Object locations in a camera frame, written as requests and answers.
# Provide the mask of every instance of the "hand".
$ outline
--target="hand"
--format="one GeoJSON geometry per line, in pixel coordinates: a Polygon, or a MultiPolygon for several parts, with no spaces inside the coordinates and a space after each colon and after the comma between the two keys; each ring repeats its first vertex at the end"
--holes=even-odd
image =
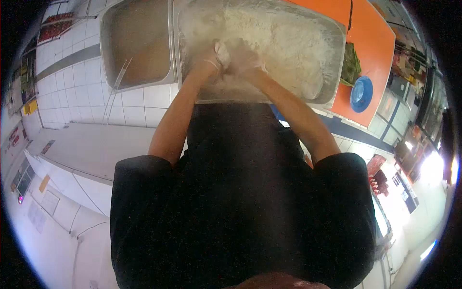
{"type": "Polygon", "coordinates": [[[188,74],[198,80],[202,85],[209,79],[221,75],[222,66],[217,59],[214,46],[207,49],[203,54],[196,58],[194,66],[188,74]]]}
{"type": "Polygon", "coordinates": [[[242,38],[229,40],[225,44],[231,58],[230,73],[244,76],[255,69],[265,71],[265,63],[242,38]]]}

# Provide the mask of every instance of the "stainless steel tray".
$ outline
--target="stainless steel tray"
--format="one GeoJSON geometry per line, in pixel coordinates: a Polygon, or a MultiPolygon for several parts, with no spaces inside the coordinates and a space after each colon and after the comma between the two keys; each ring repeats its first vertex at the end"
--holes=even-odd
{"type": "MultiPolygon", "coordinates": [[[[335,94],[340,81],[340,74],[343,64],[343,56],[345,53],[345,39],[346,39],[346,28],[341,23],[321,15],[315,11],[304,8],[302,6],[289,3],[281,0],[248,0],[242,2],[240,0],[175,0],[173,1],[173,31],[174,31],[174,46],[175,46],[175,60],[176,60],[176,71],[178,73],[178,86],[181,87],[183,78],[185,77],[188,67],[185,65],[187,60],[182,59],[181,52],[183,49],[183,43],[181,40],[181,31],[179,28],[178,20],[182,16],[182,11],[193,6],[200,7],[252,7],[254,9],[274,9],[282,10],[288,13],[297,14],[309,19],[316,19],[320,24],[324,25],[332,36],[332,41],[335,47],[334,57],[331,61],[332,67],[329,67],[329,71],[332,75],[328,79],[324,78],[324,84],[316,99],[302,98],[309,105],[316,106],[318,108],[331,108],[334,103],[335,94]]],[[[232,102],[232,101],[251,101],[258,103],[271,103],[261,92],[251,92],[251,97],[240,97],[242,92],[237,91],[221,91],[217,93],[214,91],[214,96],[211,97],[209,93],[201,91],[198,96],[196,103],[220,103],[220,102],[232,102]]]]}

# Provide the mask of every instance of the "stainless steel sink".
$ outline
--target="stainless steel sink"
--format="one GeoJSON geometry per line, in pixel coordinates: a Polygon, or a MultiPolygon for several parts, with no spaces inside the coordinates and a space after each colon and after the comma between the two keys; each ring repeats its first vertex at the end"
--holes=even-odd
{"type": "Polygon", "coordinates": [[[106,10],[100,43],[109,86],[130,58],[118,92],[176,81],[172,15],[172,0],[125,0],[106,10]]]}

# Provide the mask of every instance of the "flour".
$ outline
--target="flour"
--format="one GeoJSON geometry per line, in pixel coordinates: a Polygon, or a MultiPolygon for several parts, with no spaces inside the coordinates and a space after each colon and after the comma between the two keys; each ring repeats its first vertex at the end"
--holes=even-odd
{"type": "MultiPolygon", "coordinates": [[[[226,43],[242,38],[260,55],[269,75],[299,97],[314,99],[333,73],[326,66],[334,50],[325,27],[315,19],[269,9],[191,7],[183,11],[179,27],[182,59],[190,59],[214,39],[226,43]]],[[[239,86],[229,77],[215,85],[239,86]]]]}
{"type": "Polygon", "coordinates": [[[215,53],[223,68],[227,69],[231,62],[231,57],[223,41],[217,41],[215,43],[215,53]]]}

